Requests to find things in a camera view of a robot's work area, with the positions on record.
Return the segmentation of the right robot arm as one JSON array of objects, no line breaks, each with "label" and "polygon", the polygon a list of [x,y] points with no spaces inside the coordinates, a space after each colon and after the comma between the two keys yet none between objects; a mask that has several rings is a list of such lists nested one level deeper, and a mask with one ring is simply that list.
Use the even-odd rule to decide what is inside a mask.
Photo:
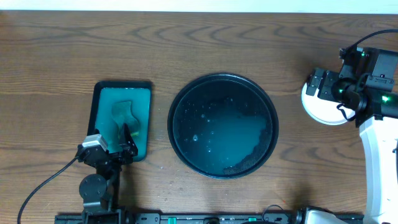
[{"label": "right robot arm", "polygon": [[[326,125],[347,122],[338,114],[338,103],[317,97],[318,86],[326,73],[316,69],[302,88],[302,104],[305,111],[316,121]],[[363,223],[397,223],[397,119],[374,116],[359,126],[366,163],[367,199]]]}]

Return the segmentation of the white plate with green stain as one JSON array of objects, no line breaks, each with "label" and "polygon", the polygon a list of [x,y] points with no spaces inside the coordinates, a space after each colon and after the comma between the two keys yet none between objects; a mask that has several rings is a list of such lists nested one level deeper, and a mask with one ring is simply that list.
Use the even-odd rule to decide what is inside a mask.
[{"label": "white plate with green stain", "polygon": [[338,103],[319,99],[317,97],[318,90],[313,96],[307,95],[307,90],[308,85],[304,84],[301,93],[302,104],[308,115],[315,121],[330,126],[337,126],[347,122],[343,113],[337,108]]}]

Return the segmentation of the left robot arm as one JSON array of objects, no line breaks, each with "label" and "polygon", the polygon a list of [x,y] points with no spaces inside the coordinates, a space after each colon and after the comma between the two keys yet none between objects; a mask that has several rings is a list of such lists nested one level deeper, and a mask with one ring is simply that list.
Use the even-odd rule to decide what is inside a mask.
[{"label": "left robot arm", "polygon": [[119,146],[121,151],[109,152],[107,142],[99,133],[87,136],[78,146],[77,161],[96,169],[79,186],[83,199],[83,223],[126,224],[136,221],[128,209],[118,204],[122,166],[132,164],[137,155],[137,146],[126,123],[119,131]]}]

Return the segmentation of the green yellow sponge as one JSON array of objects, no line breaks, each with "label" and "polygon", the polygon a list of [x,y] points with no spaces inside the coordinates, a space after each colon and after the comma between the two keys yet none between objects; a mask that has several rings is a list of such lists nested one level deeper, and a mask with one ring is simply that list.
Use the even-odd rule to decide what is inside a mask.
[{"label": "green yellow sponge", "polygon": [[117,102],[112,105],[111,116],[118,126],[119,136],[123,135],[122,128],[126,124],[132,137],[138,136],[141,125],[139,120],[132,114],[132,101]]}]

